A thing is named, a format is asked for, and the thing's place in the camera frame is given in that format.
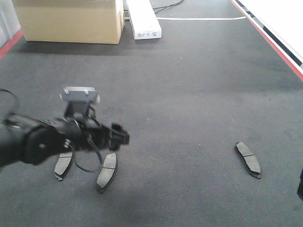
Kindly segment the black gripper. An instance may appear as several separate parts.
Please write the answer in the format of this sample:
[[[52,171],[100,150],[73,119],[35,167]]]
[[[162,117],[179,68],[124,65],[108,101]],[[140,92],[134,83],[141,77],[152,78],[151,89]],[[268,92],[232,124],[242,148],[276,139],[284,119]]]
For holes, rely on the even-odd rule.
[[[93,150],[93,146],[89,143],[90,141],[99,150],[109,147],[111,151],[117,151],[121,145],[129,144],[128,131],[116,122],[111,123],[111,139],[109,129],[102,126],[95,119],[58,118],[54,126],[59,133],[63,134],[66,139],[74,144],[76,150]]]

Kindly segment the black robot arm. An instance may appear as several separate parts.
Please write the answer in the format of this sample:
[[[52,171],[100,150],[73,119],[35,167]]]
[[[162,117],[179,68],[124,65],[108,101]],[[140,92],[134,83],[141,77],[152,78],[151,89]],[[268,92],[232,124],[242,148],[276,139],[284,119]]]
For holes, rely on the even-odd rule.
[[[111,127],[93,118],[41,121],[13,114],[0,124],[0,166],[15,162],[39,165],[51,156],[70,151],[119,150],[130,135],[120,124]]]

